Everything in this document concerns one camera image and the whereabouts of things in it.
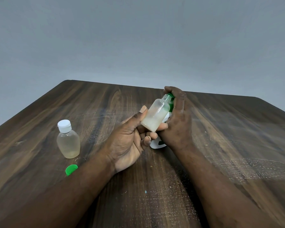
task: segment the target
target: fingernail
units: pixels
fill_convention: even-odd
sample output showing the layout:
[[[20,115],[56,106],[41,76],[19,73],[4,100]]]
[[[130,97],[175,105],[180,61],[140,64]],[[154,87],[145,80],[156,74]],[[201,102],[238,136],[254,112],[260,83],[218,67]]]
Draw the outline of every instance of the fingernail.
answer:
[[[144,105],[144,106],[140,109],[140,113],[145,112],[146,109],[147,109],[147,107]]]

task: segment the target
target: left hand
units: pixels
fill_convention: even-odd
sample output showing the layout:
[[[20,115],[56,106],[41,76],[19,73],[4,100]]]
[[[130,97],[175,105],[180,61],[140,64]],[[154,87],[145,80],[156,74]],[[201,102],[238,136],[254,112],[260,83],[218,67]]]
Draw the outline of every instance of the left hand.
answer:
[[[158,137],[157,133],[148,131],[140,124],[147,112],[147,107],[143,106],[137,114],[115,128],[105,142],[103,148],[113,161],[116,172],[133,165],[142,151]],[[167,128],[166,123],[161,123],[157,131]]]

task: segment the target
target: white cap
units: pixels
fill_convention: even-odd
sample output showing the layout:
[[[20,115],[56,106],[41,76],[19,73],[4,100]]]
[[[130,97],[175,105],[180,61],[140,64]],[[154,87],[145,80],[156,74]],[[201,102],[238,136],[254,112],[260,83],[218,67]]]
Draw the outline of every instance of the white cap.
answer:
[[[68,133],[72,130],[71,122],[69,120],[61,120],[57,125],[61,133]]]

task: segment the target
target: small bottle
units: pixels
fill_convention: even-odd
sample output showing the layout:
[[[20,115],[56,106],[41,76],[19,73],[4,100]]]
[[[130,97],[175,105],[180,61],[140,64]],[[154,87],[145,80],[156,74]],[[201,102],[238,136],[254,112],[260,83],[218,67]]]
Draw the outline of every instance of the small bottle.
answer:
[[[162,99],[156,99],[141,124],[148,130],[155,132],[170,111],[169,102],[171,101],[172,96],[171,93],[168,93],[165,94]]]
[[[172,96],[172,99],[169,103],[170,105],[170,110],[167,113],[167,115],[164,117],[164,119],[162,120],[162,122],[167,122],[169,118],[171,118],[172,116],[172,111],[173,111],[173,107],[174,107],[174,96]],[[163,143],[163,141],[160,139],[160,137],[158,136],[155,140],[153,140],[150,144],[150,147],[152,149],[159,149],[159,148],[163,148],[167,146],[165,143]]]
[[[61,153],[66,158],[75,158],[80,153],[80,138],[78,134],[72,130],[69,120],[61,120],[58,122],[60,133],[57,137],[57,144]]]

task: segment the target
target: dark wood grain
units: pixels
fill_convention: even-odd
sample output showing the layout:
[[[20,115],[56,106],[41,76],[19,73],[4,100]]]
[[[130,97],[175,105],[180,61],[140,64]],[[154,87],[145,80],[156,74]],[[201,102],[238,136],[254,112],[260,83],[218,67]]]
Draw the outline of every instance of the dark wood grain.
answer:
[[[114,126],[162,90],[67,80],[0,126],[0,219],[65,177]],[[187,92],[201,152],[285,227],[285,112],[254,97]],[[65,159],[57,122],[69,119],[80,155]],[[206,227],[187,174],[167,147],[149,148],[115,175],[78,227]]]

